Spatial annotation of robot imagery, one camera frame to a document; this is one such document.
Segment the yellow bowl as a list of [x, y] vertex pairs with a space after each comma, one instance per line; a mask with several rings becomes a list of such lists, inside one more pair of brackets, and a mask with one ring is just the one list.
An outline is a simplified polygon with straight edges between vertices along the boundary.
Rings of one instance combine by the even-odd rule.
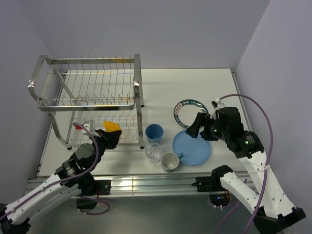
[[121, 127], [119, 126], [118, 123], [114, 123], [111, 121], [104, 121], [103, 124], [104, 124], [105, 131], [107, 132], [121, 131]]

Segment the tall blue plastic cup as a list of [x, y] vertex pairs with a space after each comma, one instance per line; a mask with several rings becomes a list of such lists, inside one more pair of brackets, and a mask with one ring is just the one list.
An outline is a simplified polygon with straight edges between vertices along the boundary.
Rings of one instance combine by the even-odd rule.
[[148, 142], [161, 144], [161, 140], [164, 134], [163, 128], [158, 124], [150, 124], [146, 130], [145, 134]]

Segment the clear drinking glass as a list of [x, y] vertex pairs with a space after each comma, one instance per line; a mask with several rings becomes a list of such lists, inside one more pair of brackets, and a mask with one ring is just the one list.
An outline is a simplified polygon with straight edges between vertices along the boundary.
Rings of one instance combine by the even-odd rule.
[[158, 163], [163, 155], [163, 149], [158, 143], [150, 143], [145, 147], [145, 154], [151, 163]]

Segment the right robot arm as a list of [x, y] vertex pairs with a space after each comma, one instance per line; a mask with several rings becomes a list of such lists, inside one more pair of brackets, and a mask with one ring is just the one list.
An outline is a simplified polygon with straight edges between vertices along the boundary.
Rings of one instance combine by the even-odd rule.
[[261, 234], [277, 234], [306, 217], [286, 196], [272, 169], [266, 164], [267, 155], [259, 137], [244, 130], [235, 107], [215, 110], [215, 116], [197, 113], [186, 134], [195, 138], [226, 143], [227, 148], [247, 170], [257, 191], [243, 183], [233, 170], [222, 165], [212, 170], [210, 186], [228, 190], [254, 215], [252, 219]]

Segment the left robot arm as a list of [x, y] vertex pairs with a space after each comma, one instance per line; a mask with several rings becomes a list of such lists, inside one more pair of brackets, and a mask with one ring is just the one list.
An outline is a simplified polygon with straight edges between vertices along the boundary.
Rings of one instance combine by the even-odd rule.
[[62, 202], [94, 191], [92, 170], [101, 161], [106, 150], [117, 147], [121, 129], [90, 132], [84, 125], [83, 132], [92, 140], [84, 143], [68, 160], [56, 169], [41, 185], [9, 204], [0, 205], [0, 229], [4, 234], [25, 234], [34, 217], [44, 214]]

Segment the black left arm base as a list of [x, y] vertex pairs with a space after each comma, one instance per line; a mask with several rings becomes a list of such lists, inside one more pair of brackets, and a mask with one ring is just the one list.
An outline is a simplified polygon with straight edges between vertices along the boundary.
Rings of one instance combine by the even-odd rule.
[[[100, 198], [101, 195], [107, 196], [110, 194], [111, 190], [111, 180], [96, 180], [90, 189], [83, 191], [76, 198], [77, 209], [88, 215], [100, 215], [101, 213], [106, 213], [110, 209], [108, 202]], [[100, 213], [92, 213], [98, 204], [106, 205], [106, 209]]]

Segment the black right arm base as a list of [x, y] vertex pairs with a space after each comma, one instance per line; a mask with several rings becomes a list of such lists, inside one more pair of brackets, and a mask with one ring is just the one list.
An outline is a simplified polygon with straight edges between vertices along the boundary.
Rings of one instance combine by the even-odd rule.
[[192, 183], [198, 193], [208, 193], [209, 201], [213, 207], [224, 208], [230, 203], [230, 192], [221, 187], [220, 180], [214, 176], [198, 176]]

